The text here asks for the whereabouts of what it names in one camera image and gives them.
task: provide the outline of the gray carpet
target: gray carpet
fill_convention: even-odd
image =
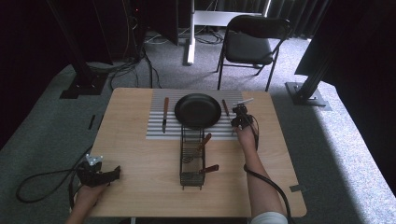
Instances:
[[[334,87],[321,83],[321,95],[332,110],[294,105],[286,82],[304,82],[294,71],[309,42],[292,38],[281,48],[269,92],[290,151],[295,172],[304,186],[305,217],[296,223],[396,223],[396,200],[379,173],[352,119]],[[175,46],[162,39],[145,45],[154,72],[153,87],[166,89],[214,90],[214,74],[220,45],[197,42],[195,62],[186,62],[186,41]],[[90,63],[95,67],[108,67]],[[224,69],[222,90],[263,91],[269,67],[252,76],[245,68]],[[29,175],[70,168],[92,145],[111,89],[106,85],[98,96],[59,99],[74,78],[67,66],[50,83],[30,115],[0,151],[0,223],[63,223],[68,216],[67,184],[44,201],[20,203],[15,192]],[[135,70],[112,80],[116,87],[149,88],[149,64],[142,60]],[[63,175],[49,175],[29,182],[22,191],[37,198],[56,186]],[[119,223],[121,217],[91,217],[86,223]]]

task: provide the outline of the striped placemat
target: striped placemat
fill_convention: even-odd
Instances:
[[[221,106],[221,117],[219,121],[210,128],[205,129],[205,133],[212,133],[211,140],[235,140],[231,123],[227,117],[222,100],[224,99],[230,112],[230,119],[235,117],[233,104],[242,101],[241,91],[194,91],[194,90],[162,90],[153,91],[151,109],[148,119],[147,139],[167,139],[179,140],[181,135],[181,124],[175,117],[175,105],[183,96],[190,93],[203,93],[216,99]],[[168,114],[166,120],[166,132],[163,133],[163,102],[165,97],[169,97]]]

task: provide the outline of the sleeve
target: sleeve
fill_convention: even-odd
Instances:
[[[250,224],[288,224],[288,220],[280,213],[266,212],[254,217]]]

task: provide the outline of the plate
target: plate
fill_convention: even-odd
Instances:
[[[183,96],[175,105],[177,120],[193,129],[208,128],[221,117],[221,107],[213,97],[202,93]]]

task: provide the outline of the chair backrest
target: chair backrest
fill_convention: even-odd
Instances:
[[[257,38],[285,40],[291,33],[291,24],[284,19],[240,15],[230,20],[226,33],[229,31],[242,32]]]

